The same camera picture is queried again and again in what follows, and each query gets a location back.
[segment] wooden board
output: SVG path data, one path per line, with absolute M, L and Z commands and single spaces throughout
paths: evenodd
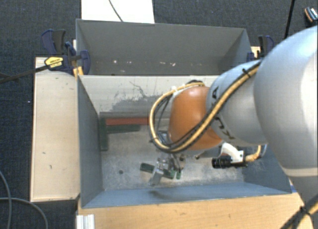
M 175 204 L 82 209 L 96 229 L 278 229 L 303 205 L 297 193 Z M 311 223 L 303 228 L 312 229 Z

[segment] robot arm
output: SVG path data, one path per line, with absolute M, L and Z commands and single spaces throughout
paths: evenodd
M 155 131 L 155 114 L 175 90 L 150 113 L 158 149 L 180 153 L 222 141 L 240 147 L 268 144 L 303 201 L 317 194 L 317 26 L 284 40 L 263 60 L 223 73 L 209 90 L 200 82 L 179 90 L 184 91 L 174 98 L 164 140 Z

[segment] gray box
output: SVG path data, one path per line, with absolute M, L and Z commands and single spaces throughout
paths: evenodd
M 150 143 L 147 126 L 105 136 L 105 119 L 147 117 L 153 102 L 173 85 L 196 78 L 209 86 L 217 75 L 245 62 L 250 45 L 244 29 L 77 20 L 77 48 L 88 49 L 92 60 L 90 75 L 78 78 L 83 208 L 291 192 L 270 149 L 247 168 L 213 169 L 214 148 L 199 160 L 187 157 L 180 180 L 163 179 L 150 187 L 151 175 L 139 166 L 155 164 L 160 153 Z

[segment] blue clamp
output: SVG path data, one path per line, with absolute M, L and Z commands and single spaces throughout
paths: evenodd
M 84 75 L 87 75 L 90 69 L 90 57 L 88 50 L 80 51 L 77 56 L 76 50 L 70 42 L 64 43 L 65 30 L 53 30 L 48 29 L 41 35 L 41 41 L 43 47 L 51 56 L 59 56 L 63 58 L 63 65 L 50 69 L 52 71 L 62 71 L 73 75 L 73 69 L 75 66 L 72 65 L 73 61 L 77 62 L 77 66 L 81 66 Z
M 267 54 L 274 48 L 274 40 L 270 36 L 259 36 L 259 45 L 260 45 L 260 51 L 257 51 L 257 57 L 255 57 L 255 54 L 253 52 L 249 52 L 247 54 L 247 62 L 253 61 L 253 60 L 259 60 L 261 58 L 264 58 L 267 56 Z

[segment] dark carpet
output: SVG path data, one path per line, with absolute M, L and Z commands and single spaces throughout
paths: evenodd
M 283 39 L 291 0 L 153 0 L 157 23 L 197 24 L 246 28 L 251 45 L 258 35 Z M 304 8 L 317 0 L 296 0 L 290 34 L 305 29 Z M 13 75 L 33 67 L 37 54 L 45 54 L 40 35 L 46 29 L 67 30 L 75 38 L 80 0 L 0 0 L 0 72 Z M 13 197 L 28 199 L 32 140 L 32 76 L 19 83 L 0 84 L 0 170 Z M 0 197 L 6 197 L 0 183 Z M 42 203 L 49 228 L 75 227 L 75 202 Z M 0 203 L 0 229 L 6 228 L 7 202 Z M 30 206 L 13 204 L 14 229 L 44 228 Z

